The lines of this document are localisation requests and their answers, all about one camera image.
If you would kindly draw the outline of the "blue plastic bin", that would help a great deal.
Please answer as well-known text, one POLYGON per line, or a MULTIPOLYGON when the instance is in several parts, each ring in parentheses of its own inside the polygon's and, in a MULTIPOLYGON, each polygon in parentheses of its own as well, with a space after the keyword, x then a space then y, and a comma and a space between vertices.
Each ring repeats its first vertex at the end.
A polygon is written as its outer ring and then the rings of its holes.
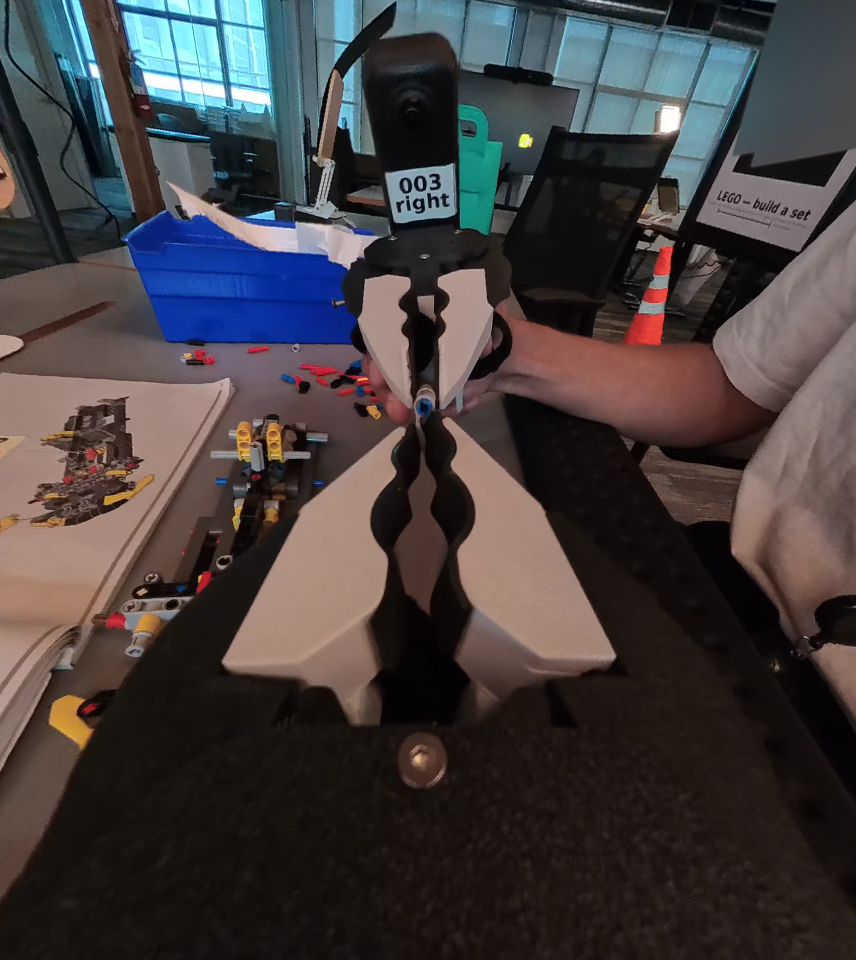
POLYGON ((350 342, 355 319, 335 305, 349 268, 323 254, 270 252, 170 212, 123 241, 169 342, 350 342))

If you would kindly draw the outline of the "black and white marker sign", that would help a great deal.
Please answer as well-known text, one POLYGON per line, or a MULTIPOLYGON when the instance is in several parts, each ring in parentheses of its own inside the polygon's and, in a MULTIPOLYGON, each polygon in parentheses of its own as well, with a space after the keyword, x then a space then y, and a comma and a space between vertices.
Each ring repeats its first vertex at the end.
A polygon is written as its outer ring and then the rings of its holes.
POLYGON ((678 229, 729 257, 790 260, 856 198, 856 148, 759 163, 730 145, 716 157, 678 229))

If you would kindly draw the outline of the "open instruction booklet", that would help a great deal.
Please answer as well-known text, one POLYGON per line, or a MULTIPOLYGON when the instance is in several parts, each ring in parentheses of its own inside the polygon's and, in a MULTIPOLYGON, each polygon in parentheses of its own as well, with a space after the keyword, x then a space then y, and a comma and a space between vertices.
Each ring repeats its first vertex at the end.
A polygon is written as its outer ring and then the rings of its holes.
POLYGON ((0 772, 232 394, 230 379, 0 373, 0 772))

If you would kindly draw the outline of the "black mesh chair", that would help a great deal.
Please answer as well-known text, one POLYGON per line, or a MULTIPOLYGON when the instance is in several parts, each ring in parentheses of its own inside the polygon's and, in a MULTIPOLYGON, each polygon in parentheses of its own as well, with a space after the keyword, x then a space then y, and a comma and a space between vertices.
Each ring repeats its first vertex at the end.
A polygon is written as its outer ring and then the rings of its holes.
POLYGON ((616 262, 677 138, 551 128, 503 244, 511 291, 528 320, 592 336, 616 262))

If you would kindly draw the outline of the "lego car chassis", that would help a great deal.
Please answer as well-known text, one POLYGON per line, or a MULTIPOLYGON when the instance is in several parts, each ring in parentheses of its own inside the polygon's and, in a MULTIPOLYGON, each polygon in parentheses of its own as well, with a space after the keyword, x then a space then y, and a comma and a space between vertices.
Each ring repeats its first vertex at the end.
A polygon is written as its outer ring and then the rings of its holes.
POLYGON ((238 423, 229 440, 228 449, 210 453, 227 466, 216 479, 217 510, 194 523, 174 573, 147 573, 118 610, 92 618, 95 626, 126 634, 124 654, 133 662, 205 588, 324 485, 315 476, 315 459, 326 433, 267 414, 238 423))

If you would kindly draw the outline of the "white paper sheets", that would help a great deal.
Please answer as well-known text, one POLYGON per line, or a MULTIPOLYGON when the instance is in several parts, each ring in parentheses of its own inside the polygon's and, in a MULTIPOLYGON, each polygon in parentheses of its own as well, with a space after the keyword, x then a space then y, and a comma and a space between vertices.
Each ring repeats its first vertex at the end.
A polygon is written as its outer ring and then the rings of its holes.
POLYGON ((357 233, 351 228, 315 222, 251 222, 218 210, 213 204, 195 197, 168 181, 167 186, 191 220, 208 219, 224 232, 257 249, 272 253, 324 255, 330 262, 349 268, 362 258, 367 247, 378 238, 357 233))

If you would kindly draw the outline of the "person's right hand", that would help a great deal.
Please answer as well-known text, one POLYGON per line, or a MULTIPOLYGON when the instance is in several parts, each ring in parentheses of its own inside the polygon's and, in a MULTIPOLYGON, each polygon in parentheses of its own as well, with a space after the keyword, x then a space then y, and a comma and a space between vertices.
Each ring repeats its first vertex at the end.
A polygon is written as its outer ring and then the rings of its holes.
MULTIPOLYGON (((526 377, 525 347, 528 345, 528 334, 538 333, 540 329, 532 325, 526 318, 513 316, 504 311, 497 311, 493 321, 492 335, 488 344, 482 349, 482 358, 488 357, 500 347, 506 333, 510 333, 511 350, 501 365, 490 375, 477 379, 469 379, 463 388, 461 405, 456 401, 441 409, 446 417, 458 418, 468 414, 479 406, 482 399, 489 393, 503 392, 512 386, 519 377, 526 377)), ((374 390, 378 402, 383 407, 387 419, 396 426, 407 426, 416 419, 412 408, 405 405, 388 386, 387 380, 369 354, 362 357, 362 373, 368 377, 369 386, 374 390)))

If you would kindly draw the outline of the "pile of small lego pins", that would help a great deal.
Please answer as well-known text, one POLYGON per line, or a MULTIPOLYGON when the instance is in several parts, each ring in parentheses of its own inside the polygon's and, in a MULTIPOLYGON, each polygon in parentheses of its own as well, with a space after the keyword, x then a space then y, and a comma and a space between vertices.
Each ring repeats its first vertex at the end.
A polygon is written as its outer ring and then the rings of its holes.
POLYGON ((248 357, 272 357, 271 364, 261 361, 250 365, 262 374, 261 379, 279 384, 279 391, 287 391, 301 397, 312 392, 338 397, 351 402, 356 415, 361 419, 379 421, 384 408, 376 395, 370 378, 362 369, 361 360, 337 366, 329 363, 305 361, 301 358, 302 345, 269 345, 256 342, 241 347, 248 357))

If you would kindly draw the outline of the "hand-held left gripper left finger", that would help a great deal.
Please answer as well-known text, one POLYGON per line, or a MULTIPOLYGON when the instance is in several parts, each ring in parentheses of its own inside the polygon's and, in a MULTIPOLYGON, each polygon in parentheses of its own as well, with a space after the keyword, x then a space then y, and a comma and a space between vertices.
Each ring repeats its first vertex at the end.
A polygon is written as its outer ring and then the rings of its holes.
POLYGON ((299 511, 222 658, 228 673, 325 688, 350 723, 379 722, 376 679, 405 646, 396 544, 421 463, 416 428, 395 429, 299 511))

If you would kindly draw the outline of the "black dotted mat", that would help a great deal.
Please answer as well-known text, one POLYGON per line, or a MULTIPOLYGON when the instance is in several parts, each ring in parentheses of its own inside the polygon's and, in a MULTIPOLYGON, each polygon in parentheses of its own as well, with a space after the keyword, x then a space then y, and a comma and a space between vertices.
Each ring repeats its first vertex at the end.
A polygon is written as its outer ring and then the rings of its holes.
POLYGON ((665 509, 613 428, 519 398, 505 401, 527 489, 551 514, 590 535, 651 591, 662 609, 709 655, 719 676, 759 726, 794 821, 856 909, 856 800, 776 672, 735 618, 682 527, 665 509))

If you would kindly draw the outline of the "dark monitor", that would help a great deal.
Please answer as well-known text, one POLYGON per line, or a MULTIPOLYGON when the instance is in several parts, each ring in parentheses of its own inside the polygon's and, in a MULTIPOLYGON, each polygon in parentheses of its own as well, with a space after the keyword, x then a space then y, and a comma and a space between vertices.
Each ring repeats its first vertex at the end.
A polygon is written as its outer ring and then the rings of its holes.
POLYGON ((487 138, 502 144, 502 166, 514 176, 536 173, 551 130, 570 129, 579 95, 549 73, 521 67, 487 64, 458 76, 459 102, 484 114, 487 138))

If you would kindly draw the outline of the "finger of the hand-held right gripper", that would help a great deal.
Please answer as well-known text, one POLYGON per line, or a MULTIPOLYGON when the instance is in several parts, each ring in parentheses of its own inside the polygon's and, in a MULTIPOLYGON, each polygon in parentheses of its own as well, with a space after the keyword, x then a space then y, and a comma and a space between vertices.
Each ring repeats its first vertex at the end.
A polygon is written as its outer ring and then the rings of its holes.
POLYGON ((407 409, 414 409, 411 344, 403 328, 407 312, 400 302, 411 292, 409 276, 383 274, 362 284, 359 328, 368 355, 391 393, 407 409))
POLYGON ((470 374, 493 332, 494 306, 489 303, 484 269, 459 269, 436 281, 434 381, 442 411, 464 405, 470 374))

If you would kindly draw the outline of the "wooden post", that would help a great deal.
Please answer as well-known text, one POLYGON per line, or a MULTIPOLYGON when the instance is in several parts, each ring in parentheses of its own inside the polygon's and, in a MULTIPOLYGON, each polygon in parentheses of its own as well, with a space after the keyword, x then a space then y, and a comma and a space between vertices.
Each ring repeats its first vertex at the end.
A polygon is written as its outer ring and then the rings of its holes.
POLYGON ((149 99, 136 92, 133 58, 121 11, 115 1, 82 1, 84 19, 131 193, 134 216, 144 223, 162 210, 158 168, 145 125, 149 99))

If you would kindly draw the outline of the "teal carry case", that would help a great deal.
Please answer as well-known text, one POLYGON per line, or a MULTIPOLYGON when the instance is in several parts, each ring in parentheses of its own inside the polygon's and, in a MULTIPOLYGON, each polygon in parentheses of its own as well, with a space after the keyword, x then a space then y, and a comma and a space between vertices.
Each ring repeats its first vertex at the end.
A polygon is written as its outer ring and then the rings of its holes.
POLYGON ((489 139, 482 110, 458 105, 458 217, 464 230, 488 235, 501 169, 502 143, 489 139))

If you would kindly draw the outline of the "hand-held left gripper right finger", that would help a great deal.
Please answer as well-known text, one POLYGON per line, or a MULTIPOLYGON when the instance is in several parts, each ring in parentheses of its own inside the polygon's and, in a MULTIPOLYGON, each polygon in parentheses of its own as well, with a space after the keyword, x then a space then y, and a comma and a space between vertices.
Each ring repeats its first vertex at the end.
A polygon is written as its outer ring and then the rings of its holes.
POLYGON ((452 419, 426 421, 431 514, 446 554, 430 613, 480 719, 518 690, 613 666, 616 653, 542 505, 452 419))

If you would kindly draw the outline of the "orange traffic cone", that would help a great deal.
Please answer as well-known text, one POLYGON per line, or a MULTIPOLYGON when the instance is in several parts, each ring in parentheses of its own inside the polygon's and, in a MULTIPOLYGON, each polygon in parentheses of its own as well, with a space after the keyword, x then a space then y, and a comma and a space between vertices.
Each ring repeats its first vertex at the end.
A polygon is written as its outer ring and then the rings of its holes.
POLYGON ((658 252, 652 278, 626 330, 623 344, 631 346, 662 344, 673 252, 673 245, 662 246, 658 252))

